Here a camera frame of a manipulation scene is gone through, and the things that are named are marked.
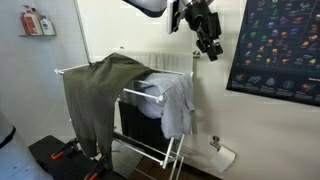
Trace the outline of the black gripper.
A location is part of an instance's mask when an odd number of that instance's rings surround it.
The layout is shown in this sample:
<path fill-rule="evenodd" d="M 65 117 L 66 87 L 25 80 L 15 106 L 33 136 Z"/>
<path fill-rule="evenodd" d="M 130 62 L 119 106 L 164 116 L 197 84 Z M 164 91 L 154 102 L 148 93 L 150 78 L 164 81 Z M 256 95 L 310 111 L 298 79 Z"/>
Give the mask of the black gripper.
<path fill-rule="evenodd" d="M 215 61 L 223 50 L 217 41 L 221 35 L 219 16 L 209 8 L 212 2 L 213 0 L 192 0 L 187 4 L 185 19 L 190 29 L 198 35 L 196 45 L 199 50 L 207 52 L 209 59 Z"/>

